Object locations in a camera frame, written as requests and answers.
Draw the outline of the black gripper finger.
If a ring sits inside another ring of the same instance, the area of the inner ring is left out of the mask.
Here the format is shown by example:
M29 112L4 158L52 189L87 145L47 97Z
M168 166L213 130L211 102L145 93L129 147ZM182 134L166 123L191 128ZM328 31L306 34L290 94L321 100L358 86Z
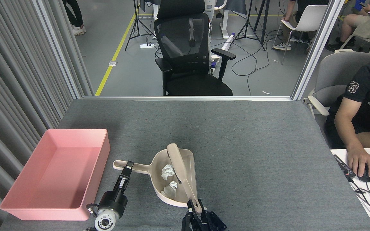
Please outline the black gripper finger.
M225 231L227 226L224 222L213 212L209 212L202 204L201 201L198 201L203 209L200 219L201 219L201 230L202 231Z

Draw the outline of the person's right hand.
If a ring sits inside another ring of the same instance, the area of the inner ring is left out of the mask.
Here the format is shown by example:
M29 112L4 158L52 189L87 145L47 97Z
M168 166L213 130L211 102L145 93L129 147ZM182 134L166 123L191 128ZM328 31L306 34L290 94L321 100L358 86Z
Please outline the person's right hand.
M348 164L357 176L364 175L365 167L368 167L368 176L370 177L370 154L364 148L348 148Z

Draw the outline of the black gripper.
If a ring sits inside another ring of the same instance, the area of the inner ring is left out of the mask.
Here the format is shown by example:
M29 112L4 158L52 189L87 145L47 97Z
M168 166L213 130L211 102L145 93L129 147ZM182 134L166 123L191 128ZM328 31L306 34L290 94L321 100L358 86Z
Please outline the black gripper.
M132 168L134 162L128 161L126 166L123 168L121 175L119 175L115 185L114 191L107 191L104 193L100 203L100 209L109 209L115 212L124 212L128 203L127 197L124 195L124 191L129 183ZM201 231L200 219L196 213L196 209L193 205L193 201L187 202L188 213L182 220L182 231Z

